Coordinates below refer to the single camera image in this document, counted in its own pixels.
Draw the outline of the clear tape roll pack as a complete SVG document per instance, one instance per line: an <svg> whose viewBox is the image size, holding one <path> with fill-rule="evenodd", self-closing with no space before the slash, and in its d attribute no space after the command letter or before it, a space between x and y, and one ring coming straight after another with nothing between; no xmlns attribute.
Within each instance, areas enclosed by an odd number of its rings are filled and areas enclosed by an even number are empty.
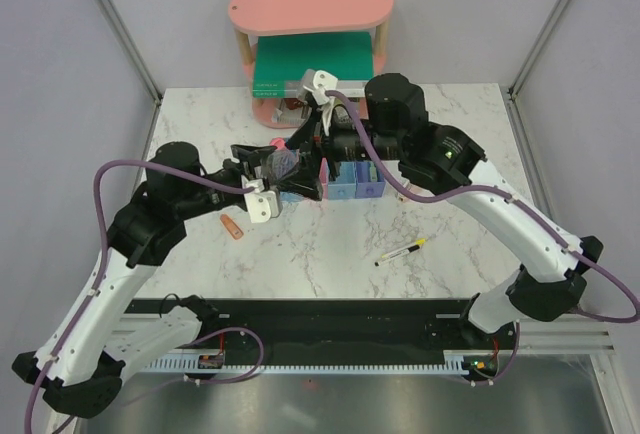
<svg viewBox="0 0 640 434"><path fill-rule="evenodd" d="M266 177L275 184L293 172L298 165L298 153L288 149L277 149L271 153L265 164Z"/></svg>

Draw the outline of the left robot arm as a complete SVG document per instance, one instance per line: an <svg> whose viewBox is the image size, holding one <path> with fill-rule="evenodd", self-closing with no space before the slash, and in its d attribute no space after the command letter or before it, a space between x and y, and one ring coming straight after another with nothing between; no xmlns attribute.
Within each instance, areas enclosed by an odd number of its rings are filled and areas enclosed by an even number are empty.
<svg viewBox="0 0 640 434"><path fill-rule="evenodd" d="M278 213L269 178L273 146L234 145L221 169L206 172L198 149L187 142L162 145L139 162L145 179L112 222L106 222L101 181L116 160L94 177L94 205L101 247L96 266L72 308L38 350L16 356L12 370L32 385L33 396L59 414L90 419L102 413L124 384L152 361L180 346L208 347L219 336L216 308L197 295L179 300L152 324L110 339L121 315L186 236L187 221L237 206L267 221Z"/></svg>

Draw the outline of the four-compartment pastel organizer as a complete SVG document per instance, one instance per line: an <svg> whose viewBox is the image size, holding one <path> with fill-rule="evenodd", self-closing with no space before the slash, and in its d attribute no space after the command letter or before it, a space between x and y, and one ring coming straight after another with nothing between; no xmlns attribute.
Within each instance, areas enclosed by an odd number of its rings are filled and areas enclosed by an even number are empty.
<svg viewBox="0 0 640 434"><path fill-rule="evenodd" d="M385 189L382 177L378 180L369 178L368 168L375 168L369 162L342 162L339 175L335 180L329 179L328 164L322 160L320 181L323 188L323 200L348 200L355 198L381 197Z"/></svg>

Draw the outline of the pink crayon bottle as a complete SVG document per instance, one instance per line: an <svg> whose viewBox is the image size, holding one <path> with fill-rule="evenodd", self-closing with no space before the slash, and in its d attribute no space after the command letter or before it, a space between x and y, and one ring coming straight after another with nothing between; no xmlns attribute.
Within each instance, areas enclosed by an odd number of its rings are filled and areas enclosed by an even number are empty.
<svg viewBox="0 0 640 434"><path fill-rule="evenodd" d="M273 138L270 141L270 145L274 146L277 150L286 150L286 141L283 138Z"/></svg>

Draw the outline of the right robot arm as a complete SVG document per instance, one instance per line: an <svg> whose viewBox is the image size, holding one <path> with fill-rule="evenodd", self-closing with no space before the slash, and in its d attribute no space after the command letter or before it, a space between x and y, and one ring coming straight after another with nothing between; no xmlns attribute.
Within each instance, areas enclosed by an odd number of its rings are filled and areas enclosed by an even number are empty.
<svg viewBox="0 0 640 434"><path fill-rule="evenodd" d="M330 166L362 157L416 203L447 201L486 228L519 260L519 268L491 290L474 295L458 335L477 348L504 325L523 317L551 322L577 313L584 274L603 250L594 236L580 238L552 222L504 179L486 152L464 131L429 118L423 89L399 73L364 86L366 119L338 91L335 76L307 70L296 97L310 108L289 139L313 162Z"/></svg>

